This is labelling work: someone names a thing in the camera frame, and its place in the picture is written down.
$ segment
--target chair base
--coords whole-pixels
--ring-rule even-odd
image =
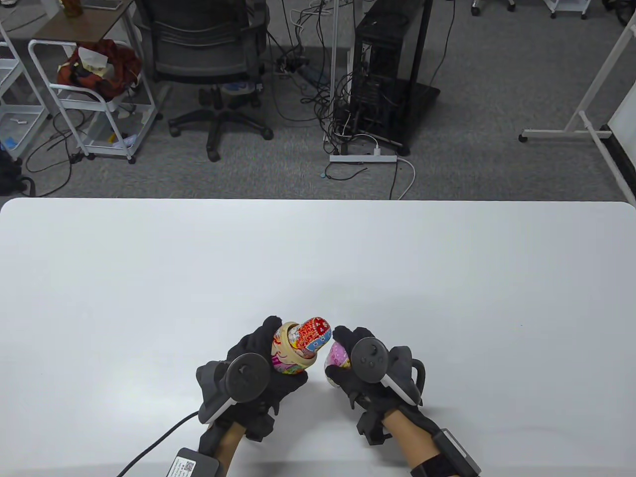
[[[249,95],[235,97],[228,105],[230,109],[223,109],[223,100],[221,99],[221,92],[218,88],[212,88],[210,92],[201,89],[199,90],[199,103],[201,106],[214,105],[214,109],[216,111],[211,109],[197,109],[196,111],[190,111],[189,113],[182,114],[178,118],[168,120],[170,135],[172,137],[180,136],[180,126],[182,125],[196,122],[209,122],[210,129],[207,134],[205,150],[207,151],[207,158],[211,162],[217,162],[221,159],[218,153],[218,147],[221,140],[221,134],[223,133],[222,126],[225,123],[243,124],[244,126],[258,131],[264,140],[271,141],[274,137],[272,129],[244,113],[234,111],[236,107],[247,104],[248,102],[251,103],[253,107],[260,106],[260,100],[258,99],[256,92]]]

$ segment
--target red bag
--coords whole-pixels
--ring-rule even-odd
[[[104,79],[85,69],[78,52],[80,46],[108,57],[108,62],[114,69],[112,77]],[[61,85],[88,88],[98,93],[105,101],[110,101],[123,94],[128,87],[136,85],[140,73],[141,60],[137,58],[135,51],[117,45],[111,39],[102,39],[97,43],[78,44],[71,57],[57,72],[57,82]]]

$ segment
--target white table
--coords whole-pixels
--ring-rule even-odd
[[[635,239],[622,203],[12,200],[0,476],[114,476],[198,408],[197,366],[269,314],[409,345],[429,415],[485,477],[633,476]],[[394,442],[357,435],[322,354],[230,476],[408,475]],[[129,476],[163,477],[203,430]]]

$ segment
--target battery pack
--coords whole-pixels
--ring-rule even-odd
[[[222,473],[223,467],[214,457],[184,447],[177,453],[166,477],[215,477]]]

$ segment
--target forearm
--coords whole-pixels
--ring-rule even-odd
[[[400,411],[389,411],[383,424],[402,449],[410,469],[439,454],[431,435],[409,421]]]
[[[216,453],[214,454],[214,457],[218,459],[218,461],[223,466],[225,474],[228,473],[230,463],[232,462],[232,457],[234,457],[234,453],[236,452],[239,442],[243,438],[244,434],[245,427],[234,422],[228,429],[228,432],[226,432],[221,439],[221,442],[216,450]]]

